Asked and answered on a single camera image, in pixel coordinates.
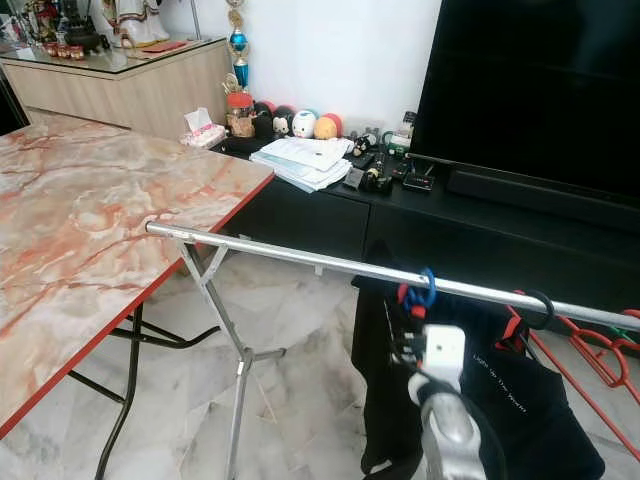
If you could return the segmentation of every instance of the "clothes drying rack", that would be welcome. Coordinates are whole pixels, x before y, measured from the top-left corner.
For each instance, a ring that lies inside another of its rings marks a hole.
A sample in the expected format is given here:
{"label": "clothes drying rack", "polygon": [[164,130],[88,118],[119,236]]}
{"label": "clothes drying rack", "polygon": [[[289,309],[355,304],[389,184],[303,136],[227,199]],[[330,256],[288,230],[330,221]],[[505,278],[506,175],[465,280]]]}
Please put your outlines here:
{"label": "clothes drying rack", "polygon": [[[229,451],[225,465],[225,480],[233,480],[236,475],[236,455],[238,451],[240,423],[244,406],[245,387],[251,366],[253,362],[268,358],[279,358],[284,356],[286,353],[286,349],[284,348],[265,352],[256,352],[251,347],[245,345],[237,334],[234,323],[229,318],[229,314],[227,313],[222,299],[218,295],[212,281],[229,250],[309,265],[315,267],[316,271],[319,273],[322,269],[326,268],[329,270],[362,275],[378,280],[394,283],[406,283],[415,287],[430,287],[427,276],[412,272],[405,272],[392,268],[345,260],[327,255],[319,255],[250,240],[242,240],[224,235],[202,232],[191,228],[164,225],[157,222],[147,223],[146,230],[149,233],[173,238],[176,241],[191,276],[195,280],[196,285],[204,295],[209,306],[220,317],[221,327],[230,337],[239,355]],[[208,266],[204,264],[203,259],[196,249],[196,244],[218,247]],[[442,278],[436,278],[434,280],[434,284],[435,288],[439,292],[524,308],[540,313],[547,312],[547,305],[544,302],[536,297],[528,295],[495,290],[477,285],[445,280]],[[552,301],[551,303],[554,307],[555,314],[560,317],[573,318],[575,320],[625,330],[640,330],[640,321],[631,314],[612,313],[557,301]]]}

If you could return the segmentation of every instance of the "plush toy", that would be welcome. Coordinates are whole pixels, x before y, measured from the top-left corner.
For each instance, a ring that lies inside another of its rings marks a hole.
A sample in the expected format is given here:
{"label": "plush toy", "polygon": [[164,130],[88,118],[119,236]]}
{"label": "plush toy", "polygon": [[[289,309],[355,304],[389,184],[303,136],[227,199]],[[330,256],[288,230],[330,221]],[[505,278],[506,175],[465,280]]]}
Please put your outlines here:
{"label": "plush toy", "polygon": [[287,105],[280,105],[273,112],[273,132],[278,138],[282,138],[285,135],[293,135],[293,117],[295,113],[293,108]]}
{"label": "plush toy", "polygon": [[293,134],[298,138],[313,137],[313,127],[316,124],[316,114],[311,110],[300,110],[293,117]]}
{"label": "plush toy", "polygon": [[341,137],[342,120],[335,113],[327,113],[318,119],[313,134],[319,140]]}
{"label": "plush toy", "polygon": [[355,146],[353,147],[353,156],[359,157],[376,143],[378,143],[378,138],[373,133],[365,133],[356,138]]}
{"label": "plush toy", "polygon": [[259,140],[273,140],[273,120],[267,115],[258,115],[253,119],[253,128]]}
{"label": "plush toy", "polygon": [[271,102],[256,102],[253,106],[253,110],[256,112],[257,117],[261,117],[263,115],[273,118],[273,111],[276,109],[276,106]]}

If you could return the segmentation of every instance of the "black tv screen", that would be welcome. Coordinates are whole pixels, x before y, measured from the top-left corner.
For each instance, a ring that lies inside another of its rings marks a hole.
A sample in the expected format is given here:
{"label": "black tv screen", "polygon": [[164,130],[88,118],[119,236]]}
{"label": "black tv screen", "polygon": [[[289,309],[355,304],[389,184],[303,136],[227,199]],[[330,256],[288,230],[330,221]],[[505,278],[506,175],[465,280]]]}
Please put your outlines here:
{"label": "black tv screen", "polygon": [[443,0],[411,151],[640,197],[640,0]]}

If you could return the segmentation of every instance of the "figurine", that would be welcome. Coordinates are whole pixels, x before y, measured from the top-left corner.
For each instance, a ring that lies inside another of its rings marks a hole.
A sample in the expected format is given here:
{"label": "figurine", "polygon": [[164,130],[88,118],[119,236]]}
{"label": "figurine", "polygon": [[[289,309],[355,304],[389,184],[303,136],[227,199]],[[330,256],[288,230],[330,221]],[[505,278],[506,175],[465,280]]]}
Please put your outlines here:
{"label": "figurine", "polygon": [[[157,0],[102,0],[102,18],[97,21],[100,31],[117,47],[146,47],[169,39],[160,22]],[[116,29],[126,32],[130,42],[122,42],[114,34]]]}
{"label": "figurine", "polygon": [[300,110],[293,117],[293,135],[298,138],[313,137],[313,128],[316,124],[316,114],[311,110]]}
{"label": "figurine", "polygon": [[273,121],[267,115],[258,115],[253,119],[253,128],[259,140],[273,140]]}
{"label": "figurine", "polygon": [[293,108],[287,105],[276,108],[276,111],[273,112],[273,131],[276,138],[292,135],[294,115]]}
{"label": "figurine", "polygon": [[355,146],[353,147],[353,156],[359,157],[377,143],[378,138],[373,133],[365,133],[356,139]]}
{"label": "figurine", "polygon": [[38,33],[38,19],[36,18],[36,12],[34,11],[35,5],[34,2],[27,2],[24,4],[22,8],[22,12],[20,13],[22,17],[22,23],[26,30],[28,38],[32,42],[40,41],[39,33]]}
{"label": "figurine", "polygon": [[276,106],[271,102],[256,102],[253,106],[254,112],[256,112],[257,117],[267,116],[269,118],[273,118],[273,111],[276,109]]}
{"label": "figurine", "polygon": [[341,137],[342,120],[335,113],[327,113],[318,119],[313,134],[318,140]]}
{"label": "figurine", "polygon": [[51,0],[38,0],[35,2],[34,11],[38,19],[38,36],[41,42],[52,42],[56,40],[56,19],[58,11],[53,6]]}

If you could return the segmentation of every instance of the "small black device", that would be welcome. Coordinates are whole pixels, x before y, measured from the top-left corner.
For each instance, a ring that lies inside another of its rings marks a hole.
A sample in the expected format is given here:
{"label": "small black device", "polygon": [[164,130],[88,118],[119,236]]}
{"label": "small black device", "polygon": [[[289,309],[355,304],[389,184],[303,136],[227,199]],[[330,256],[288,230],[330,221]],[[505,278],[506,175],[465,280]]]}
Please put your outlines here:
{"label": "small black device", "polygon": [[362,177],[364,176],[364,170],[360,170],[359,168],[351,167],[347,172],[347,176],[342,181],[343,185],[347,187],[351,187],[357,190],[360,187],[360,183],[362,182]]}
{"label": "small black device", "polygon": [[411,167],[411,162],[402,161],[399,162],[391,171],[391,177],[396,180],[404,180]]}
{"label": "small black device", "polygon": [[415,168],[412,168],[412,171],[407,172],[405,175],[402,187],[408,190],[417,190],[429,193],[433,190],[433,182],[435,181],[435,178],[429,175],[432,170],[433,164],[429,165],[424,173],[418,173],[415,171]]}
{"label": "small black device", "polygon": [[373,159],[375,158],[375,156],[376,156],[375,152],[369,152],[359,157],[350,158],[349,160],[354,167],[365,169],[367,168],[367,166],[369,166],[371,162],[373,162]]}

